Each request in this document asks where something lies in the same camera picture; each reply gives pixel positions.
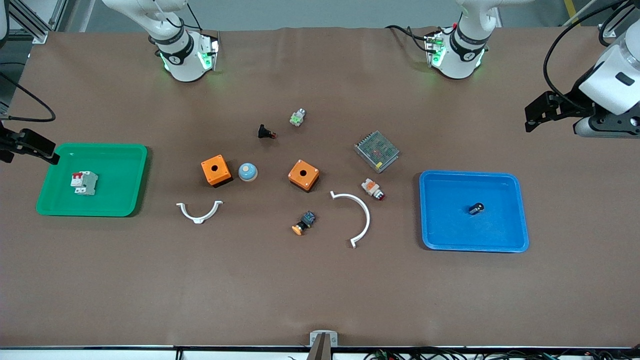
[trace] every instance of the plastic tray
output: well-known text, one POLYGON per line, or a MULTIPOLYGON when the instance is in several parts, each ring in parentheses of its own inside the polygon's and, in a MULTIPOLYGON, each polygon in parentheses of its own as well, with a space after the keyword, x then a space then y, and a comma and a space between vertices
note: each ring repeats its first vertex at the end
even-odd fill
POLYGON ((147 161, 139 144, 64 143, 56 152, 60 162, 47 172, 36 210, 41 215, 126 217, 136 208, 147 161), (71 174, 98 175, 95 195, 78 195, 71 174))
POLYGON ((420 175, 422 241, 434 250, 523 252, 529 235, 518 179, 489 172, 420 175), (484 211, 469 215, 481 202, 484 211))

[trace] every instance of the blue round button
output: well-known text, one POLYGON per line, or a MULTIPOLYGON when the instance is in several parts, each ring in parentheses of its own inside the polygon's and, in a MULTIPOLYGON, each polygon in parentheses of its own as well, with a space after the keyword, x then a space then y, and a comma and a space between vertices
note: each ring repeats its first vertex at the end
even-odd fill
POLYGON ((258 169, 255 168, 254 164, 244 163, 240 165, 240 169, 238 169, 238 176, 242 181, 253 181, 258 177, 258 169))

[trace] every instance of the orange cube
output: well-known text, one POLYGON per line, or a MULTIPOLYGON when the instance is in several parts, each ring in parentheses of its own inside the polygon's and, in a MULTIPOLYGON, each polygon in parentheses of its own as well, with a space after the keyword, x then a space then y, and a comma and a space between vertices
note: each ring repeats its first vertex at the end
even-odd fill
POLYGON ((214 156, 209 160, 202 162, 202 171, 207 178, 207 182, 217 188, 221 185, 228 183, 234 178, 231 176, 231 172, 227 167, 227 163, 222 155, 214 156))
POLYGON ((302 160, 298 160, 289 172, 289 180, 291 183, 306 192, 311 191, 311 188, 316 183, 319 176, 320 171, 318 171, 318 169, 302 160))

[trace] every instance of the table surface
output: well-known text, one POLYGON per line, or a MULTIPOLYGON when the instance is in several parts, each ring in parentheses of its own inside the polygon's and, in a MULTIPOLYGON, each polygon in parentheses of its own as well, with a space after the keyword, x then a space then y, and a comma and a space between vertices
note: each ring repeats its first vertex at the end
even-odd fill
MULTIPOLYGON (((1 167, 0 344, 294 345, 323 328, 343 345, 635 345, 638 143, 580 138, 571 119, 524 131, 559 31, 498 29, 461 81, 387 29, 223 33, 218 72, 194 83, 164 72, 146 34, 50 34, 21 83, 58 119, 8 126, 58 144, 141 143, 150 171, 136 216, 78 218, 36 213, 42 160, 1 167), (278 139, 259 140, 261 123, 278 139), (380 175, 353 151, 375 130, 401 151, 380 175), (256 164, 257 180, 211 188, 200 162, 217 154, 234 171, 256 164), (311 193, 287 180, 298 159, 321 171, 311 193), (517 176, 529 250, 425 249, 417 176, 429 169, 517 176), (383 202, 365 196, 367 177, 383 202), (371 210, 357 249, 364 214, 330 190, 371 210), (201 214, 214 200, 202 225, 175 205, 201 214), (298 237, 308 209, 316 225, 298 237)), ((601 50, 595 29, 572 31, 556 85, 601 50)), ((20 93, 12 113, 46 115, 20 93)))

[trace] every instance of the blue tray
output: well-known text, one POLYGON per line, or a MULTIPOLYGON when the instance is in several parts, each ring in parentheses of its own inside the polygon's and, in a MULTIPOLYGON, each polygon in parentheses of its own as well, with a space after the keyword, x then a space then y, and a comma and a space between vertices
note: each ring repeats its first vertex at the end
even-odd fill
POLYGON ((422 241, 430 249, 523 252, 529 247, 520 184, 511 174, 425 171, 420 210, 422 241), (484 211, 469 215, 477 202, 484 211))

